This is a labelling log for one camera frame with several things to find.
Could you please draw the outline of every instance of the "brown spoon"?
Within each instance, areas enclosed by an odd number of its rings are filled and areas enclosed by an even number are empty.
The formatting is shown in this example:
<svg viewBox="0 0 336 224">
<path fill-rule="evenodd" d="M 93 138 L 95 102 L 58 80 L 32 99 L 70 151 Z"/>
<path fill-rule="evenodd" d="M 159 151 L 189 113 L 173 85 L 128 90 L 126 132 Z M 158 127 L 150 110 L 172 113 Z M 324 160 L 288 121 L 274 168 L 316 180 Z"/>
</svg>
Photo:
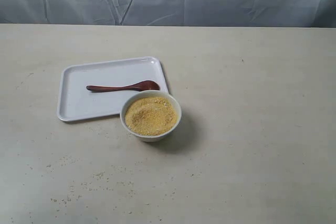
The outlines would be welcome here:
<svg viewBox="0 0 336 224">
<path fill-rule="evenodd" d="M 141 81 L 139 83 L 125 87 L 102 87 L 102 86 L 88 85 L 86 86 L 86 89 L 92 92 L 110 92 L 121 90 L 145 91 L 145 90 L 160 90 L 160 86 L 154 81 Z"/>
</svg>

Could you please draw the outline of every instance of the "bowl rim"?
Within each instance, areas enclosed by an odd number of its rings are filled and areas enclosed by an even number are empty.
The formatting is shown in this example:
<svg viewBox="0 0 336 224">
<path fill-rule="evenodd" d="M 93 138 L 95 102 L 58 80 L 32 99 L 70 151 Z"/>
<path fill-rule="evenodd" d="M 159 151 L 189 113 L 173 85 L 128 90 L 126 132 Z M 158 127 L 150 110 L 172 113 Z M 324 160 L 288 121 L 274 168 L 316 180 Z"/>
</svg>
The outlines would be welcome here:
<svg viewBox="0 0 336 224">
<path fill-rule="evenodd" d="M 177 104 L 177 108 L 178 108 L 178 110 L 179 110 L 179 117 L 177 118 L 177 121 L 176 121 L 176 123 L 174 124 L 174 126 L 169 130 L 169 131 L 166 131 L 166 132 L 164 132 L 164 133 L 162 133 L 162 134 L 160 134 L 160 135 L 156 135 L 156 136 L 146 136 L 146 135 L 141 135 L 141 134 L 138 134 L 138 133 L 136 133 L 136 132 L 134 132 L 134 131 L 131 131 L 129 128 L 128 128 L 128 126 L 126 125 L 126 122 L 125 122 L 125 118 L 124 118 L 124 116 L 123 116 L 123 112 L 124 112 L 124 110 L 126 110 L 126 109 L 128 109 L 128 107 L 132 104 L 132 103 L 130 103 L 128 106 L 127 106 L 127 108 L 126 108 L 126 104 L 128 104 L 129 102 L 130 102 L 130 100 L 132 100 L 132 99 L 134 99 L 134 97 L 136 97 L 136 96 L 138 96 L 138 95 L 140 95 L 140 94 L 142 94 L 142 93 L 157 93 L 157 94 L 164 94 L 163 96 L 168 96 L 168 97 L 170 97 L 176 104 Z M 135 135 L 135 136 L 138 136 L 138 137 L 141 137 L 141 138 L 148 138 L 148 139 L 153 139 L 153 138 L 159 138 L 159 137 L 163 137 L 163 136 L 166 136 L 166 135 L 168 135 L 169 133 L 171 133 L 177 126 L 178 126 L 178 124 L 180 123 L 180 121 L 181 121 L 181 118 L 182 118 L 182 110 L 181 110 L 181 106 L 180 106 L 180 104 L 179 104 L 179 102 L 172 96 L 172 95 L 170 95 L 169 93 L 166 93 L 166 92 L 163 92 L 163 91 L 160 91 L 160 90 L 145 90 L 145 91 L 141 91 L 141 92 L 139 92 L 139 93 L 137 93 L 137 94 L 135 94 L 135 95 L 133 95 L 133 96 L 131 96 L 129 99 L 127 99 L 127 101 L 124 103 L 124 105 L 122 106 L 122 108 L 121 108 L 121 111 L 120 111 L 120 121 L 121 121 L 121 124 L 122 124 L 122 126 L 124 126 L 124 128 L 129 132 L 129 133 L 132 133 L 133 135 Z"/>
</svg>

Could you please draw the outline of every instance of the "spoon handle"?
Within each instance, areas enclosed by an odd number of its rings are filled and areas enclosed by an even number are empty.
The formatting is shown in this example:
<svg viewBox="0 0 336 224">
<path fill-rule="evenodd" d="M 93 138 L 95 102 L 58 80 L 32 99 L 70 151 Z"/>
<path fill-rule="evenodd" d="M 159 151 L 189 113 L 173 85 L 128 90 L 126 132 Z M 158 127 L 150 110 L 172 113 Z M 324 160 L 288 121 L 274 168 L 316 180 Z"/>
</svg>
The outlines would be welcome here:
<svg viewBox="0 0 336 224">
<path fill-rule="evenodd" d="M 88 85 L 86 86 L 86 89 L 92 92 L 111 92 L 111 91 L 121 91 L 121 90 L 141 91 L 141 88 L 135 87 L 133 85 L 127 86 L 127 87 L 103 87 L 103 86 Z"/>
</svg>

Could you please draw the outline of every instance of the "white bowl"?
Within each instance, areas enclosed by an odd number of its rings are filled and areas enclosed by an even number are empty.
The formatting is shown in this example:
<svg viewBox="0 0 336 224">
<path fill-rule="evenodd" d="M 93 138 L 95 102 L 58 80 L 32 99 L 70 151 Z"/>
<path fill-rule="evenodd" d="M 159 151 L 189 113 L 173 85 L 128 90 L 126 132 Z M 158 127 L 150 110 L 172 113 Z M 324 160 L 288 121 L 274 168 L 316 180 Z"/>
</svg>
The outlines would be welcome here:
<svg viewBox="0 0 336 224">
<path fill-rule="evenodd" d="M 167 132 L 161 134 L 161 135 L 157 135 L 157 136 L 144 136 L 144 135 L 140 135 L 138 133 L 135 133 L 133 131 L 131 131 L 125 122 L 125 114 L 126 111 L 128 109 L 128 107 L 135 102 L 136 100 L 142 99 L 142 98 L 148 98 L 148 97 L 164 97 L 166 98 L 171 105 L 173 106 L 174 110 L 176 111 L 177 114 L 177 121 L 175 123 L 175 125 Z M 158 141 L 164 137 L 166 137 L 169 133 L 171 133 L 179 124 L 180 120 L 181 120 L 181 116 L 182 116 L 182 111 L 181 111 L 181 106 L 179 105 L 179 103 L 175 100 L 175 98 L 173 98 L 170 94 L 162 92 L 162 91 L 158 91 L 158 90 L 146 90 L 146 91 L 142 91 L 139 92 L 138 94 L 135 94 L 134 96 L 132 96 L 130 99 L 128 99 L 126 101 L 126 103 L 123 105 L 121 112 L 120 112 L 120 120 L 122 125 L 125 127 L 125 129 L 132 133 L 133 135 L 139 137 L 142 141 L 145 142 L 155 142 Z"/>
</svg>

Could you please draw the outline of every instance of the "table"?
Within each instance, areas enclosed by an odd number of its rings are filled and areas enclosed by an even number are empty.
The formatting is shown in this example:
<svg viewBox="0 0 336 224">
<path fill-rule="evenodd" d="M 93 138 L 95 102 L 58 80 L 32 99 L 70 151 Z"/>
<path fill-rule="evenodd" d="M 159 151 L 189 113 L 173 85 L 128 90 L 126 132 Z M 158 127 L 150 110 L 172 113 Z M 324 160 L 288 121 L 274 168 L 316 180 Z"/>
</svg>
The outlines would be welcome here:
<svg viewBox="0 0 336 224">
<path fill-rule="evenodd" d="M 1 223 L 335 223 L 336 29 L 0 25 Z M 156 56 L 183 118 L 57 119 L 73 64 Z"/>
</svg>

